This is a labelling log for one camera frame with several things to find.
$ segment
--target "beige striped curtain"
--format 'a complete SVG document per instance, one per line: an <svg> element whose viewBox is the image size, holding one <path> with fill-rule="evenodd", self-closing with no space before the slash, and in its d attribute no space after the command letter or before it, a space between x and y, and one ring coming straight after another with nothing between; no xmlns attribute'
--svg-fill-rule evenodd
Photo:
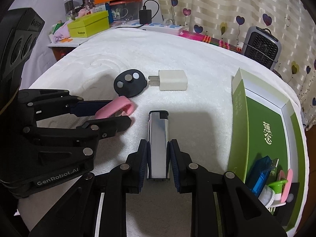
<svg viewBox="0 0 316 237"><path fill-rule="evenodd" d="M164 19L240 48L250 26L268 28L282 44L275 69L298 95L307 129L316 122L316 26L300 0L159 2Z"/></svg>

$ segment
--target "plaid cloth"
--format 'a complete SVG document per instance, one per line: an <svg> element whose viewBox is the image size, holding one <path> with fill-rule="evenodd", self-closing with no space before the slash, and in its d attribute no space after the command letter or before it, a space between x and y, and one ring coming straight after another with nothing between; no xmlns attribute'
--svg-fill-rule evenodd
<svg viewBox="0 0 316 237"><path fill-rule="evenodd" d="M228 42L224 42L222 40L218 40L218 39L210 37L210 36L190 32L190 31L186 31L186 30L182 31L180 36L187 38L187 39L195 40L195 41L210 43L210 44L225 48L225 49L230 50L230 51L241 53L240 47L230 45Z"/></svg>

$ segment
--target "pink ring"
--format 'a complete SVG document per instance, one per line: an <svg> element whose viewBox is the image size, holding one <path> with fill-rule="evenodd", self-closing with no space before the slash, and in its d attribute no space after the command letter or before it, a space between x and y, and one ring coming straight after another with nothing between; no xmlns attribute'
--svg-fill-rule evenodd
<svg viewBox="0 0 316 237"><path fill-rule="evenodd" d="M135 105L125 96L120 96L99 109L95 114L95 119L109 118L120 110L123 110L124 115L129 116L134 112Z"/></svg>

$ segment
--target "white power adapter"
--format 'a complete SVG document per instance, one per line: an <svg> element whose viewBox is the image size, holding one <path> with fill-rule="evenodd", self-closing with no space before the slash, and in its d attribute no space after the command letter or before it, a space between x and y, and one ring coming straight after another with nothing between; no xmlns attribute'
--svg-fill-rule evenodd
<svg viewBox="0 0 316 237"><path fill-rule="evenodd" d="M160 91L185 91L188 87L183 70L159 70L158 76L149 76L148 79L148 84L159 86Z"/></svg>

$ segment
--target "white plush blanket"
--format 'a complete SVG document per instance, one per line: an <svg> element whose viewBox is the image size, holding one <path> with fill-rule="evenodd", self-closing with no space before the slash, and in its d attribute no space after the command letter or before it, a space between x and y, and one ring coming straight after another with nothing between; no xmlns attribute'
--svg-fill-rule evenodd
<svg viewBox="0 0 316 237"><path fill-rule="evenodd" d="M129 153L137 151L140 139L147 138L151 110L169 111L170 139L177 139L181 150L189 153L194 162L223 173L232 136L231 81L239 67L291 98L301 118L294 91L257 62L207 43L138 29L114 29L94 37L48 69L31 88L67 89L85 100L111 100L118 96L113 89L115 77L127 69L138 69L146 78L157 75L158 70L183 69L188 77L186 91L161 92L158 87L147 87L131 99L137 105L131 116L132 126L99 142L93 173L109 172ZM38 125L74 128L85 120L63 115ZM32 229L75 181L20 200L19 212L27 227ZM141 194L126 197L126 220L127 236L190 236L191 195L178 194L173 180L145 180Z"/></svg>

